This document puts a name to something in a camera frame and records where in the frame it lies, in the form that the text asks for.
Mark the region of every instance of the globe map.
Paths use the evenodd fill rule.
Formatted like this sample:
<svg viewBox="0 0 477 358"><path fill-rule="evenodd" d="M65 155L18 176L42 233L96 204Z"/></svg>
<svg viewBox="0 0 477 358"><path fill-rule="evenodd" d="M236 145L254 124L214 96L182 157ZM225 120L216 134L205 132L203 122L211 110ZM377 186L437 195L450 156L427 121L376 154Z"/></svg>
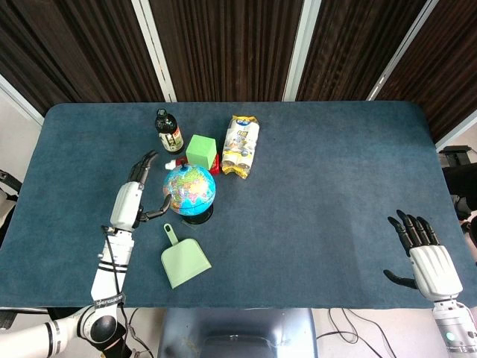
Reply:
<svg viewBox="0 0 477 358"><path fill-rule="evenodd" d="M186 164L172 170L164 180L164 195L171 194L171 209L194 216L207 210L215 197L215 181L202 166Z"/></svg>

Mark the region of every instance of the globe stand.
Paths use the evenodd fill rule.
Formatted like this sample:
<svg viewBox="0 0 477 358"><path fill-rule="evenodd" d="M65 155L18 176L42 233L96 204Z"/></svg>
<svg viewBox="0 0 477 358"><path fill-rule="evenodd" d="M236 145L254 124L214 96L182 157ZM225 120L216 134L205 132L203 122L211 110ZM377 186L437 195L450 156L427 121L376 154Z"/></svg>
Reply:
<svg viewBox="0 0 477 358"><path fill-rule="evenodd" d="M189 224L193 224L193 225L199 225L209 220L213 213L214 213L214 204L210 205L210 207L201 214L193 215L193 216L185 216L185 215L181 215L181 216L185 222L188 222Z"/></svg>

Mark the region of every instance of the blue felt surface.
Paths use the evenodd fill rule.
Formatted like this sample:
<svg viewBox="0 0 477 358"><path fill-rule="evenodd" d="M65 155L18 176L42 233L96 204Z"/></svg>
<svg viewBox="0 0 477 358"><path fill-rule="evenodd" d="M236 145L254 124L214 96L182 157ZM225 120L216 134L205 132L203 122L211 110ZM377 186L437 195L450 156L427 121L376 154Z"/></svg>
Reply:
<svg viewBox="0 0 477 358"><path fill-rule="evenodd" d="M84 306L130 167L155 148L146 210L162 202L166 154L158 107L185 140L217 139L231 115L261 129L251 174L217 177L213 217L192 229L173 212L134 233L125 292L133 307L428 307L382 273L411 276L387 216L427 218L477 302L464 244L420 109L406 102L61 104L45 118L18 207L0 250L0 306ZM160 254L171 222L196 238L212 269L171 290Z"/></svg>

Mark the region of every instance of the green block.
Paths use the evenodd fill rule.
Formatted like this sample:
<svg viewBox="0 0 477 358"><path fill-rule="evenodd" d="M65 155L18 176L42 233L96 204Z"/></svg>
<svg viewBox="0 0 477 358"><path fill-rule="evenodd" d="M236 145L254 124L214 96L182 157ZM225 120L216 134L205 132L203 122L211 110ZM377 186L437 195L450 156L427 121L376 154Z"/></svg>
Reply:
<svg viewBox="0 0 477 358"><path fill-rule="evenodd" d="M203 166L206 169L212 168L217 148L215 139L194 134L186 150L187 161L191 164Z"/></svg>

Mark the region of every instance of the soy sauce bottle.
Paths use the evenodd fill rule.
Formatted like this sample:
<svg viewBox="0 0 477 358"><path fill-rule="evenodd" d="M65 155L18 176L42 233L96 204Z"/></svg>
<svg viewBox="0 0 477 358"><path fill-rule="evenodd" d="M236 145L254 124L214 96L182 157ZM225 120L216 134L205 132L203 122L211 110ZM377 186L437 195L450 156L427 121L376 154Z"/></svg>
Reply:
<svg viewBox="0 0 477 358"><path fill-rule="evenodd" d="M168 153L178 154L183 150L184 141L179 126L177 126L177 121L163 108L157 110L156 129L162 145Z"/></svg>

